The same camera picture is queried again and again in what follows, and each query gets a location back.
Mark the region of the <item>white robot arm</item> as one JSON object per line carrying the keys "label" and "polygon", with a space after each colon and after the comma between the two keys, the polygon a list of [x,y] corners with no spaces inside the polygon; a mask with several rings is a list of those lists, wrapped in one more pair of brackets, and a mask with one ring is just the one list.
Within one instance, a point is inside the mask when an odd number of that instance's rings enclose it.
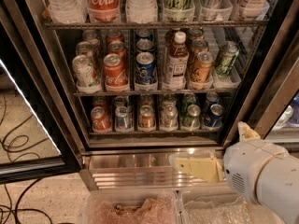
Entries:
{"label": "white robot arm", "polygon": [[286,224],[299,224],[299,159],[285,147],[267,142],[240,121],[239,141],[225,149],[222,159],[213,150],[169,157],[183,174],[209,183],[226,181],[246,201],[274,211]]}

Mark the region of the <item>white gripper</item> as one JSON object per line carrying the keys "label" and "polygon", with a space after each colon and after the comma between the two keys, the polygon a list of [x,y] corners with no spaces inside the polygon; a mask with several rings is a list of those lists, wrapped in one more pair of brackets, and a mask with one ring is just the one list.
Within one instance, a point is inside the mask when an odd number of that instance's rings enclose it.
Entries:
{"label": "white gripper", "polygon": [[246,122],[240,121],[237,127],[240,142],[226,148],[223,161],[217,158],[214,149],[204,149],[172,154],[169,162],[176,171],[209,183],[219,183],[226,176],[233,191],[247,201],[257,203],[256,185],[260,173],[271,160],[288,151],[261,140]]}

